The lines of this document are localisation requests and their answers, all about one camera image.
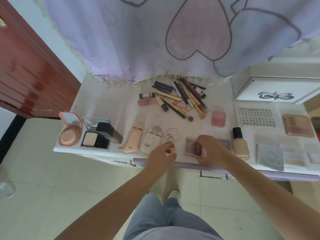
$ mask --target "white shoe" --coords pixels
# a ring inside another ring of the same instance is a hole
[[[175,198],[175,199],[178,201],[178,203],[180,204],[180,193],[179,193],[178,191],[176,191],[176,190],[172,191],[172,192],[169,194],[168,199],[169,199],[169,198]]]

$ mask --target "door panel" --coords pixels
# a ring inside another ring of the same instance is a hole
[[[0,18],[0,106],[30,117],[69,111],[80,82],[7,0]]]

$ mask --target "tiled floor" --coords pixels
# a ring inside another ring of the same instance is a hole
[[[27,120],[2,162],[0,179],[12,181],[16,192],[0,202],[1,239],[53,240],[139,173],[140,169],[53,152],[61,128],[58,120]],[[151,190],[164,201],[175,187],[181,193],[181,206],[203,218],[225,240],[283,239],[235,179],[200,178],[198,171],[172,170]],[[115,239],[122,239],[128,222]]]

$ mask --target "jeans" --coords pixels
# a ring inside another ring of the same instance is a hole
[[[132,240],[142,232],[152,228],[169,226],[195,229],[221,238],[200,217],[183,210],[175,198],[169,198],[162,205],[154,193],[149,193],[138,204],[123,240]]]

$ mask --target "shirt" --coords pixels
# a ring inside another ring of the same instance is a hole
[[[179,227],[179,226],[166,226],[156,227],[146,230],[136,236],[133,240],[223,240],[218,236],[214,236],[205,232],[194,229]]]

